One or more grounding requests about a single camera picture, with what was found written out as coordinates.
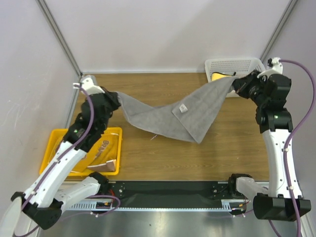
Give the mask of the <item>yellow towel black trim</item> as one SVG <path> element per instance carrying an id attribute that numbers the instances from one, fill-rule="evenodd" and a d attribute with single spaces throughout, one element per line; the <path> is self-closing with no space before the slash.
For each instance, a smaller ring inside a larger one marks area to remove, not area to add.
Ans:
<path id="1" fill-rule="evenodd" d="M 216 81 L 225 77 L 233 77 L 234 75 L 235 73 L 233 73 L 232 75 L 228 75 L 225 73 L 213 72 L 211 75 L 211 81 Z"/>

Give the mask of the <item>grey towel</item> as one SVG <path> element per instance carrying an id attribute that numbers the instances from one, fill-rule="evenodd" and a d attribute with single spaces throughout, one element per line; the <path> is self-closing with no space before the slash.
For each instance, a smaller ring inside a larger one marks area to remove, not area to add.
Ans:
<path id="1" fill-rule="evenodd" d="M 123 115 L 132 126 L 164 137 L 201 143 L 215 121 L 232 84 L 236 79 L 225 77 L 206 83 L 173 104 L 152 107 L 127 94 L 118 93 Z M 184 104 L 188 111 L 181 113 Z"/>

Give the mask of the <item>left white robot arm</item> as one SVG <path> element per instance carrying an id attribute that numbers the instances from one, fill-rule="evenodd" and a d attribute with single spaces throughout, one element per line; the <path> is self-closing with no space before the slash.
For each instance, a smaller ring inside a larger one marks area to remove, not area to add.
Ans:
<path id="1" fill-rule="evenodd" d="M 11 197 L 12 201 L 21 200 L 21 211 L 43 230 L 51 228 L 69 206 L 91 196 L 102 198 L 109 191 L 108 179 L 93 172 L 68 192 L 57 193 L 68 174 L 104 134 L 113 112 L 120 107 L 116 92 L 99 86 L 85 89 L 75 84 L 74 87 L 86 95 L 81 113 L 43 173 L 26 191 L 15 192 Z"/>

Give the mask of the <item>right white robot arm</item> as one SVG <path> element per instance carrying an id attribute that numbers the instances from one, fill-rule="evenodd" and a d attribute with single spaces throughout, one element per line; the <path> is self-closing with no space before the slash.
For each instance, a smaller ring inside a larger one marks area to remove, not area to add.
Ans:
<path id="1" fill-rule="evenodd" d="M 252 201 L 254 214 L 261 220 L 297 221 L 311 210 L 296 179 L 291 135 L 292 117 L 285 108 L 291 79 L 281 74 L 262 75 L 258 71 L 236 79 L 237 95 L 251 99 L 257 106 L 256 122 L 264 138 L 269 159 L 269 187 L 257 184 L 247 174 L 232 174 L 227 192 Z"/>

